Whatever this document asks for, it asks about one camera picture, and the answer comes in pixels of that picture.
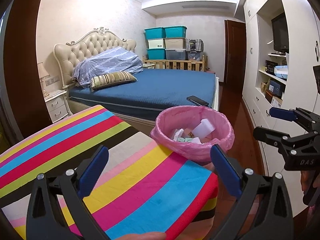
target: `wooden floor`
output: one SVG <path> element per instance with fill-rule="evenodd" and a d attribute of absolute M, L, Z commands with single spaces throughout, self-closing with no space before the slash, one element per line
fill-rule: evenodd
<path fill-rule="evenodd" d="M 252 135 L 253 126 L 242 101 L 242 91 L 235 93 L 227 87 L 220 87 L 220 90 L 222 90 L 222 93 L 219 112 L 226 115 L 235 132 L 235 142 L 233 147 L 227 152 L 227 155 L 236 158 L 242 167 L 252 168 L 256 173 L 264 175 L 259 144 Z M 218 228 L 234 202 L 235 198 L 229 195 L 223 183 L 219 180 L 219 194 L 212 231 Z M 258 205 L 259 199 L 256 198 L 250 214 L 241 229 L 241 233 L 249 229 L 257 212 Z"/>

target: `cabinet handle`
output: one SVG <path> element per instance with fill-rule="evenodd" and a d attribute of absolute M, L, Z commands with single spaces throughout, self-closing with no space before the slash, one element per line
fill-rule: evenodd
<path fill-rule="evenodd" d="M 319 62 L 319 56 L 318 56 L 318 50 L 319 50 L 319 45 L 318 45 L 318 41 L 316 41 L 316 56 L 317 56 L 317 62 Z"/>

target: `television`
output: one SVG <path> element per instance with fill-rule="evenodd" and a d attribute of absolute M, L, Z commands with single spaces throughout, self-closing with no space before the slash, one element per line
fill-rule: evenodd
<path fill-rule="evenodd" d="M 273 49 L 289 53 L 289 33 L 285 13 L 271 20 L 273 32 Z"/>

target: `air conditioning vent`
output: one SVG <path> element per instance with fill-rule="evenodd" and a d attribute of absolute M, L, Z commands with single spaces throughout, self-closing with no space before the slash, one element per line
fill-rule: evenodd
<path fill-rule="evenodd" d="M 184 5 L 182 6 L 184 9 L 190 8 L 210 8 L 210 9 L 222 9 L 222 10 L 229 10 L 228 6 L 219 6 L 219 5 L 201 5 L 201 4 L 194 4 L 194 5 Z"/>

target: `tufted headboard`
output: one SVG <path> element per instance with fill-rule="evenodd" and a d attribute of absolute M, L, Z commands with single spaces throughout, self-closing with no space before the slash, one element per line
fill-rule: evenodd
<path fill-rule="evenodd" d="M 53 54 L 60 67 L 63 89 L 74 85 L 72 73 L 79 62 L 119 46 L 134 51 L 136 45 L 134 40 L 121 40 L 104 27 L 93 29 L 78 41 L 56 44 L 53 48 Z"/>

